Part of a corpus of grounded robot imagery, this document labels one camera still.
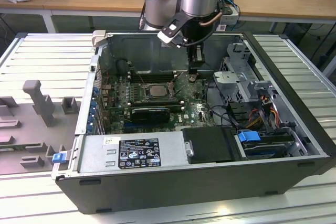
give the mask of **floor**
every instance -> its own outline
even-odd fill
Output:
[[[46,33],[47,29],[44,25],[43,19],[38,15],[21,15],[21,14],[3,14],[3,19],[9,24],[14,32],[26,33]],[[89,19],[86,16],[54,16],[56,26],[60,33],[89,33],[90,25]],[[124,17],[94,17],[93,18],[95,29],[105,29],[111,31],[134,31],[138,28],[137,18],[124,18]],[[281,34],[284,30],[285,23],[279,23],[274,33]],[[10,41],[4,40],[6,37],[12,40],[14,35],[6,27],[3,22],[0,22],[0,55],[6,50],[7,44]],[[250,31],[254,34],[269,34],[268,29],[270,22],[241,22],[237,24],[235,30],[237,31]],[[304,36],[298,47],[307,56],[311,57],[315,49],[318,47],[320,41],[329,32],[332,25],[312,25],[308,33]],[[326,53],[330,46],[336,40],[336,28],[331,35],[327,38],[324,44],[320,47],[313,62],[318,63],[322,54]],[[321,70],[328,64],[324,62]],[[330,80],[336,82],[336,73],[334,73]]]

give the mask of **screw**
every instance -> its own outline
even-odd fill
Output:
[[[192,151],[191,149],[187,149],[186,152],[187,152],[187,157],[192,157],[192,156],[194,156],[194,155],[193,155],[193,151]]]

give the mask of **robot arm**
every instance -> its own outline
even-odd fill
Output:
[[[181,0],[180,11],[163,26],[158,37],[177,46],[200,44],[216,29],[214,23],[222,16],[220,4],[219,0]]]
[[[166,44],[186,47],[191,69],[204,63],[203,41],[216,30],[222,15],[233,10],[224,0],[146,0],[144,30],[159,30]]]

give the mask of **motherboard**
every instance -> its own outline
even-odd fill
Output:
[[[215,126],[205,79],[180,73],[112,76],[102,86],[106,134],[180,131]]]

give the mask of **power supply label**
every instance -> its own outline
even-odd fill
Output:
[[[138,139],[119,141],[120,169],[161,166],[159,139]]]

